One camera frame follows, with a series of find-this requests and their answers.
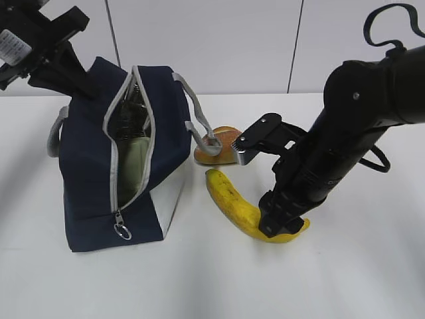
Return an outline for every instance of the lunch bag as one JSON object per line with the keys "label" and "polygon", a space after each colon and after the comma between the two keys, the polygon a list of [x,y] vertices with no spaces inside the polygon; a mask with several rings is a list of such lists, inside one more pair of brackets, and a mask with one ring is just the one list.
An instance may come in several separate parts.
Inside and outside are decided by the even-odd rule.
{"label": "lunch bag", "polygon": [[[97,58],[88,76],[98,97],[75,94],[48,138],[64,180],[69,247],[84,252],[161,241],[184,184],[191,137],[211,156],[222,145],[195,93],[168,66],[135,66],[128,74]],[[191,122],[185,91],[206,141]],[[137,114],[131,128],[124,110]]]}

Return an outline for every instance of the zipper pull ring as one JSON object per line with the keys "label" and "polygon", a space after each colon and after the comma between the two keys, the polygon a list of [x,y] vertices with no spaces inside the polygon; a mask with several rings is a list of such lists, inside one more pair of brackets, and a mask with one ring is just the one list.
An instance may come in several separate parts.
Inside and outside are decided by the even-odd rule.
{"label": "zipper pull ring", "polygon": [[114,225],[115,232],[120,236],[122,239],[129,241],[132,238],[131,232],[128,230],[128,228],[124,225],[124,218],[122,218],[121,211],[118,209],[115,213],[115,221],[116,224]]}

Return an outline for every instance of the bread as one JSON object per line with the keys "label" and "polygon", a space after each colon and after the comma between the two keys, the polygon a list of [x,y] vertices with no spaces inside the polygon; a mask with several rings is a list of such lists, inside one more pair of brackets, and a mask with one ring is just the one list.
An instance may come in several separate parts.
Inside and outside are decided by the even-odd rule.
{"label": "bread", "polygon": [[199,147],[196,148],[194,157],[195,161],[199,164],[204,165],[219,165],[219,164],[232,164],[236,163],[233,156],[233,151],[231,144],[235,139],[241,135],[241,131],[230,126],[221,126],[214,130],[215,136],[223,144],[223,149],[221,153],[217,156],[209,156],[206,153],[202,152]]}

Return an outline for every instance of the banana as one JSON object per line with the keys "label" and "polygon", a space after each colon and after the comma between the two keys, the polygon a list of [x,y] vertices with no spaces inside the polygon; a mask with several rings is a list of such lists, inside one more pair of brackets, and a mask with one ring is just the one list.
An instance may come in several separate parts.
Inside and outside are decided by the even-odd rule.
{"label": "banana", "polygon": [[258,229],[261,216],[259,208],[247,202],[223,172],[217,169],[210,169],[205,175],[207,189],[214,202],[230,221],[251,237],[268,243],[287,243],[298,237],[300,233],[310,226],[310,220],[304,219],[304,226],[295,235],[281,234],[268,238]]}

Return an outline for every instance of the white bag panel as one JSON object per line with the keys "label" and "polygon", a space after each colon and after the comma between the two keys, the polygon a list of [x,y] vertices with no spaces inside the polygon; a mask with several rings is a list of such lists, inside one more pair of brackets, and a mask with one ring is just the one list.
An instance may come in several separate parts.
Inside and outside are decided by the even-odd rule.
{"label": "white bag panel", "polygon": [[186,161],[150,192],[164,238],[185,183],[185,165]]}

